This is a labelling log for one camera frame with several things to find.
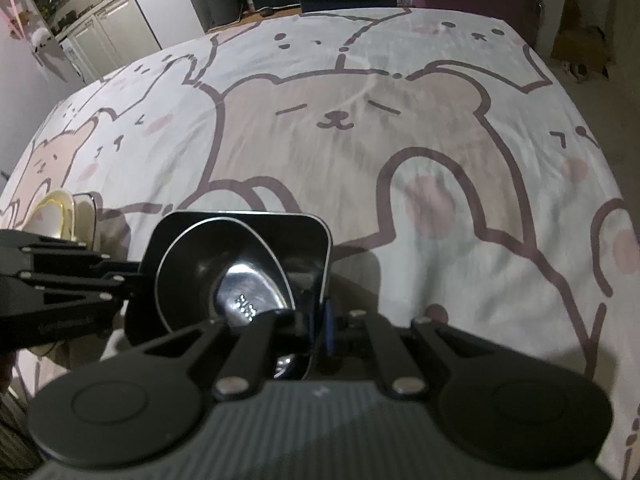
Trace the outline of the cream two-handled bowl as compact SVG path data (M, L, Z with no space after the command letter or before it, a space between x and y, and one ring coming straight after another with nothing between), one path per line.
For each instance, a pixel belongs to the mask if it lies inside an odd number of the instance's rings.
M32 207L22 226L32 234L100 247L96 201L89 193L54 190Z

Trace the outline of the grey trash bin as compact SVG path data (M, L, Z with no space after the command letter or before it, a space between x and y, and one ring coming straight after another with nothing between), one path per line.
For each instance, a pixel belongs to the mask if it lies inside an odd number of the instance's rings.
M208 11L208 27L215 28L238 22L244 13L246 0L204 0Z

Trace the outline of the white plush wall toy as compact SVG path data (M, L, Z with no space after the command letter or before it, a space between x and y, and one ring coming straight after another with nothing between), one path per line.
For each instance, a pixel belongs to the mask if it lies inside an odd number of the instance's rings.
M30 44L32 45L32 50L35 53L38 53L43 47L45 47L50 40L52 39L52 35L47 27L39 27L30 36Z

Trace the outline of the round steel bowl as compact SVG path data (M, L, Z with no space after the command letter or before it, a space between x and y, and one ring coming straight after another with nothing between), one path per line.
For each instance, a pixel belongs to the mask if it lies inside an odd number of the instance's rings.
M230 217L195 223L171 243L156 271L154 297L171 332L205 320L245 326L264 312L295 308L272 249Z

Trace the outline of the white ginkgo leaf bowl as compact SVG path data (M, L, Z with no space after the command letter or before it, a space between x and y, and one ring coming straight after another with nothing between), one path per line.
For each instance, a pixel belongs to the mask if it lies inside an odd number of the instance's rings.
M75 211L73 230L75 240L97 252L100 249L100 233L96 201L90 193L73 194L72 197Z

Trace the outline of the white kitchen cabinet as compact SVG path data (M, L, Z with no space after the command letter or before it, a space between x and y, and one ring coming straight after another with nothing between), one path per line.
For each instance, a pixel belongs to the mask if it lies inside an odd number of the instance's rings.
M84 84L160 50L136 0L104 0L55 39Z

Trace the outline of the small square steel tray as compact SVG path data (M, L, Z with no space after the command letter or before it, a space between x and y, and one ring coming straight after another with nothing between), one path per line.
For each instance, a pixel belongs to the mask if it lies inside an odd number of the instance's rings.
M141 283L134 291L125 314L125 334L132 346L171 333L163 326L154 297L155 275L171 243L200 221L230 217L253 228L272 249L290 283L295 300L293 310L314 314L319 323L326 300L332 235L326 224L312 214L265 211L175 211L154 229L140 262Z

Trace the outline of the yellow rim floral bowl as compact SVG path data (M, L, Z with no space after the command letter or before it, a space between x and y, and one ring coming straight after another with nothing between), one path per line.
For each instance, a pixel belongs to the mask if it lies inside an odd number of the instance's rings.
M25 232L59 240L70 240L73 228L73 201L62 192L52 192L44 196L23 226Z

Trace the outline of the cartoon bear tablecloth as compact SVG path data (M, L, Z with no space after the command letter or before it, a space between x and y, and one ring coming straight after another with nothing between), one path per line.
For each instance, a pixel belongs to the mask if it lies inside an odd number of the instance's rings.
M334 292L431 315L608 389L600 465L639 474L639 247L602 146L494 18L373 9L273 18L130 62L58 101L1 196L90 193L140 257L176 210L306 212Z

